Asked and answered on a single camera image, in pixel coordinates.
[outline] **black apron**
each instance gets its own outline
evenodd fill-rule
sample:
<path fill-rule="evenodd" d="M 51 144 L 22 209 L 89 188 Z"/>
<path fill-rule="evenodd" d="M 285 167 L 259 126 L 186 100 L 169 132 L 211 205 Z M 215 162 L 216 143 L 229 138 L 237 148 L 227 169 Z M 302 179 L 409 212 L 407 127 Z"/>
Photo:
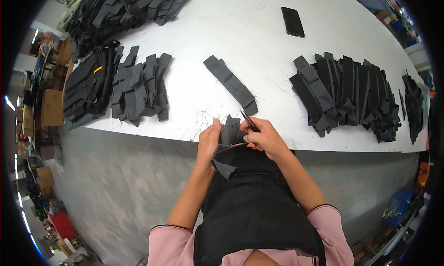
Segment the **black apron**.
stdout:
<path fill-rule="evenodd" d="M 195 233 L 194 265 L 220 265 L 225 255 L 245 249 L 301 249 L 324 266 L 322 240 L 277 165 L 250 147 L 226 160 L 237 171 L 230 180 L 219 173 L 211 180 Z"/>

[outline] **white table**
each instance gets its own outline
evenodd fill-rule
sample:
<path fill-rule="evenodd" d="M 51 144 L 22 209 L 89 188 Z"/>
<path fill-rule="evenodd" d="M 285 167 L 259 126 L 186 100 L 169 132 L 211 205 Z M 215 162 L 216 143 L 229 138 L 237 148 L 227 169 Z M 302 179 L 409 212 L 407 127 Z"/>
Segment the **white table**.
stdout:
<path fill-rule="evenodd" d="M 298 10 L 305 38 L 286 34 L 281 6 Z M 190 0 L 177 19 L 164 26 L 150 23 L 116 38 L 125 46 L 139 45 L 136 63 L 163 52 L 173 56 L 164 75 L 169 101 L 169 120 L 144 117 L 139 127 L 106 115 L 89 128 L 139 136 L 198 141 L 212 118 L 222 123 L 228 114 L 241 118 L 240 104 L 206 69 L 211 55 L 228 68 L 256 96 L 258 118 L 269 119 L 291 149 L 336 152 L 419 152 L 426 148 L 423 130 L 414 145 L 407 119 L 395 142 L 378 144 L 362 126 L 341 126 L 320 138 L 307 125 L 307 110 L 292 91 L 289 77 L 296 74 L 293 60 L 303 55 L 313 63 L 314 54 L 325 51 L 384 69 L 395 100 L 405 91 L 405 69 L 422 82 L 395 37 L 355 0 Z"/>

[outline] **gray floor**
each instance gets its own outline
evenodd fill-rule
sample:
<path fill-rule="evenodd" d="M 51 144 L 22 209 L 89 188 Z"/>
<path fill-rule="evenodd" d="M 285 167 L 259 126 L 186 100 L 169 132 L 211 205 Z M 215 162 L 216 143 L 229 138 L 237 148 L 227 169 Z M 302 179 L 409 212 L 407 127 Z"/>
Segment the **gray floor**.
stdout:
<path fill-rule="evenodd" d="M 197 144 L 78 128 L 61 131 L 64 171 L 54 191 L 106 265 L 148 256 L 148 233 L 166 222 L 194 165 Z M 336 206 L 349 245 L 381 223 L 391 195 L 411 182 L 415 154 L 297 151 Z"/>

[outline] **pink shirt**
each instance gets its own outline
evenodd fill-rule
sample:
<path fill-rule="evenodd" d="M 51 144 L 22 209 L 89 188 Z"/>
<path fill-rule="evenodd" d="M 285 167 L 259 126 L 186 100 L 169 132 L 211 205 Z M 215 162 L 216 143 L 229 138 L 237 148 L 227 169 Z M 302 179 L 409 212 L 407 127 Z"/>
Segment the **pink shirt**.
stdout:
<path fill-rule="evenodd" d="M 339 211 L 322 205 L 308 215 L 310 223 L 318 230 L 325 249 L 328 266 L 352 266 L 354 258 L 342 231 Z M 150 232 L 148 266 L 193 266 L 194 233 L 176 226 L 157 226 Z M 223 266 L 243 265 L 253 250 L 241 250 L 222 258 Z M 317 257 L 301 250 L 260 250 L 281 266 L 313 266 Z"/>

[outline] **hand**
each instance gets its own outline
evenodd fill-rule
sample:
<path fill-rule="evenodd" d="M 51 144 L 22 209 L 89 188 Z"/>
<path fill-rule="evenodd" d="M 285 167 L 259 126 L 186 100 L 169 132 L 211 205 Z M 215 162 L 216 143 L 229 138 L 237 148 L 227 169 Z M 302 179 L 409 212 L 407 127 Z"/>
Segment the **hand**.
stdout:
<path fill-rule="evenodd" d="M 202 170 L 210 170 L 211 158 L 219 144 L 221 133 L 221 123 L 219 119 L 213 118 L 213 124 L 199 135 L 199 145 L 197 147 L 196 167 Z"/>
<path fill-rule="evenodd" d="M 239 125 L 240 130 L 248 132 L 248 135 L 244 136 L 244 141 L 262 148 L 267 154 L 267 157 L 273 161 L 289 151 L 287 145 L 270 121 L 255 117 L 250 118 L 261 132 L 253 132 L 248 127 L 247 121 L 244 120 Z"/>

